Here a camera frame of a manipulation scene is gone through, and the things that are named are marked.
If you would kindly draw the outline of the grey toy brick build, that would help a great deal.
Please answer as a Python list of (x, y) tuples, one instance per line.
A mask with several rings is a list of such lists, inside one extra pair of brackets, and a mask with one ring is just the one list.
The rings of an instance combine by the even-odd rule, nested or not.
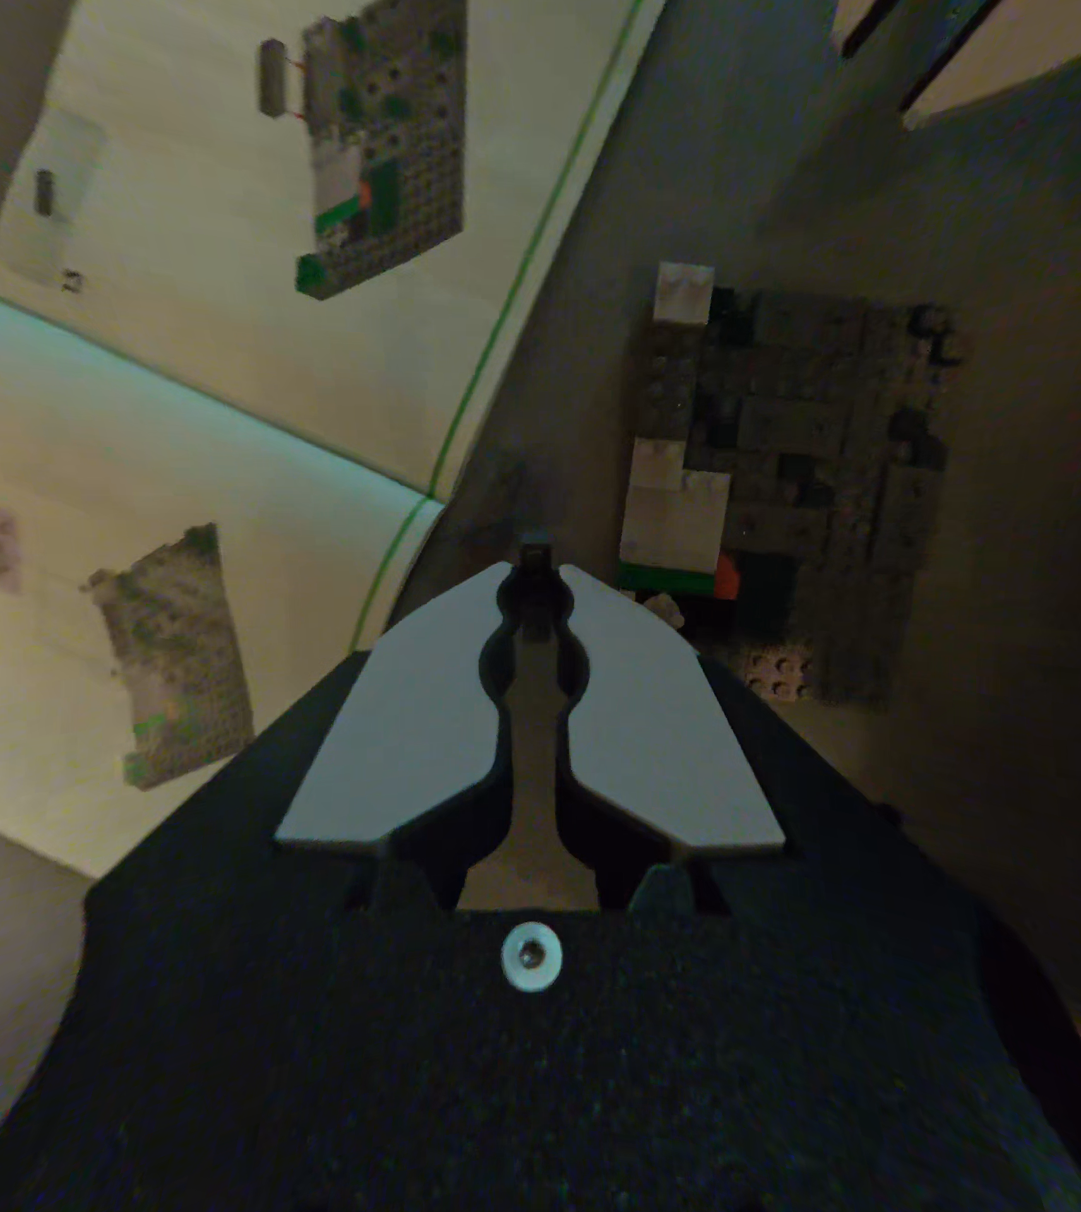
[(646, 320), (614, 583), (770, 703), (885, 709), (968, 359), (936, 300), (718, 284)]

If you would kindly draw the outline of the small light grey brick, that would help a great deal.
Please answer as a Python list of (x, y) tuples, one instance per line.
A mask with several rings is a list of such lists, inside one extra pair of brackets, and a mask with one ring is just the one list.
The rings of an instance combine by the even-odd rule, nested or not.
[(660, 261), (651, 319), (654, 324), (703, 326), (710, 318), (714, 291), (712, 265)]

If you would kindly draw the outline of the open instruction booklet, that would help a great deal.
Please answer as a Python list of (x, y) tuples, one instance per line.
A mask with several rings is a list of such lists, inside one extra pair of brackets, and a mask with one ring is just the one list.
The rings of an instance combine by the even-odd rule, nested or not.
[(664, 2), (469, 2), (463, 232), (328, 301), (292, 290), (304, 136), (261, 36), (354, 2), (80, 2), (20, 159), (102, 142), (45, 267), (0, 222), (0, 834), (85, 876), (209, 777), (123, 780), (85, 593), (217, 523), (254, 727), (373, 642), (469, 458)]

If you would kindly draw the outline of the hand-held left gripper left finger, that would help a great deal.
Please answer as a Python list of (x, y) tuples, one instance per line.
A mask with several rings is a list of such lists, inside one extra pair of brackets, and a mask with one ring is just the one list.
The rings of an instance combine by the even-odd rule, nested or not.
[(492, 768), (499, 713), (479, 661), (503, 624), (497, 561), (426, 602), (368, 651), (275, 840), (376, 847)]

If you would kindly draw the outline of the grey desk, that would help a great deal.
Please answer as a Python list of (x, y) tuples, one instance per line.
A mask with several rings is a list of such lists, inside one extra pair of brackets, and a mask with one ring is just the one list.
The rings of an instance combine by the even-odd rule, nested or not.
[[(100, 128), (63, 116), (13, 186), (13, 261), (47, 268)], [(261, 36), (254, 114), (305, 150), (291, 286), (328, 301), (462, 233), (470, 2), (354, 2)], [(386, 624), (256, 727), (215, 522), (84, 585), (126, 698), (123, 781), (212, 767), (83, 902), (83, 958), (32, 1075), (2, 1097), (0, 1209), (1081, 1209), (1081, 1039), (1043, 972), (1081, 842), (1081, 329), (1059, 188), (1021, 170), (1006, 114), (906, 127), (881, 98), (808, 138), (835, 53), (827, 2), (665, 7), (578, 204), (602, 222), (535, 403), (631, 386), (651, 263), (726, 232), (842, 268), (818, 213), (859, 207), (896, 155), (944, 162), (862, 256), (934, 280), (863, 294), (1011, 323), (941, 405), (948, 455), (886, 708), (771, 703), (694, 648), (785, 833), (774, 852), (667, 842), (573, 782), (587, 674), (573, 565), (616, 571), (623, 446), (563, 435), (604, 499), (566, 504), (546, 643), (520, 637), (517, 556), (479, 672), (489, 773), (374, 847), (275, 840)], [(561, 244), (575, 251), (568, 228)]]

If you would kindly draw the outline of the small dark grey brick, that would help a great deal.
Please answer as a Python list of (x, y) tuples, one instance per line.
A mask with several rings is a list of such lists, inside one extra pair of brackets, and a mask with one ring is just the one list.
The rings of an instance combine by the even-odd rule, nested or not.
[(518, 637), (525, 643), (545, 645), (556, 609), (553, 546), (547, 535), (527, 531), (518, 539), (516, 573), (513, 600)]

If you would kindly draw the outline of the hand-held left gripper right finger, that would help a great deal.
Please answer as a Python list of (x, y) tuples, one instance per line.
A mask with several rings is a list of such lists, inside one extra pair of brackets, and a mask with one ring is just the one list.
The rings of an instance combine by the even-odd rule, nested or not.
[(691, 852), (782, 848), (785, 831), (694, 647), (575, 565), (558, 575), (585, 665), (565, 725), (574, 785)]

